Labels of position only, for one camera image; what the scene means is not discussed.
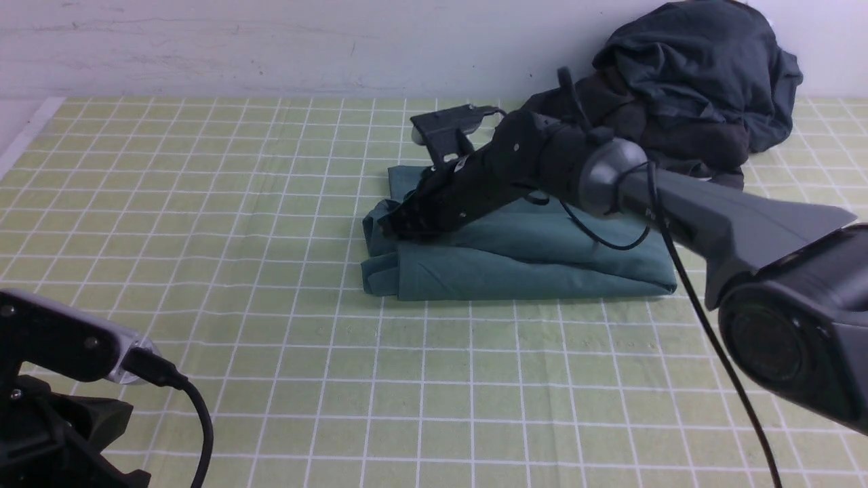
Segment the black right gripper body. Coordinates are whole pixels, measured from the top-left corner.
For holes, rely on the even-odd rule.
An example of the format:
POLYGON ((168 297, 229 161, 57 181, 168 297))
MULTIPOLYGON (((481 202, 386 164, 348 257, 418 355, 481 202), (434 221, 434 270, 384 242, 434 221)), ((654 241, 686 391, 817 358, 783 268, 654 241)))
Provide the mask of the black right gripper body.
POLYGON ((531 192, 577 206, 583 167, 595 151, 597 130, 589 125, 517 109, 484 147, 425 176, 410 197, 420 201, 434 239, 531 192))

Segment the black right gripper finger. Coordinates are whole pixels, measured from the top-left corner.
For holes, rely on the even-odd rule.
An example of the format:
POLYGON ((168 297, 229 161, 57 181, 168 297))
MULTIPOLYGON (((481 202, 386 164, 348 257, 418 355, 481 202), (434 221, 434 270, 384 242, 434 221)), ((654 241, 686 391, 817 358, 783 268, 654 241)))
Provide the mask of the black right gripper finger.
POLYGON ((435 238, 435 229, 426 220, 425 211, 416 197, 403 201, 386 200, 384 213, 377 218, 381 234, 395 241, 430 241, 435 238))

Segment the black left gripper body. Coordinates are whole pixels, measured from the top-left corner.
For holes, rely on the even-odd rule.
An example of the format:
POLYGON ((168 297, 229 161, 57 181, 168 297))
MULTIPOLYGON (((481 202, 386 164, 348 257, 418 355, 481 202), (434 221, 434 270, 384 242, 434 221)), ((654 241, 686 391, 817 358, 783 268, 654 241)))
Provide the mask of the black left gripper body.
POLYGON ((3 487, 146 487, 145 470, 122 472, 102 452, 126 432, 132 405, 52 392, 18 376, 2 384, 3 487))

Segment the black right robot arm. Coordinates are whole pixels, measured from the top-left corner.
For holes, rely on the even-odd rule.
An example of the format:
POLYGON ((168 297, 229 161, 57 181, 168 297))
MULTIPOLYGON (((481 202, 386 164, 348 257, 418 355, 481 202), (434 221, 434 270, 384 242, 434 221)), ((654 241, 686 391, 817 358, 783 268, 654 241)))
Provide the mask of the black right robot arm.
POLYGON ((582 118, 497 108, 414 115, 433 166, 378 220, 385 237, 431 240, 532 191, 602 218, 629 216, 703 257, 705 303, 732 361, 791 404, 866 433, 866 225, 844 208, 757 197, 659 170, 639 145, 582 118))

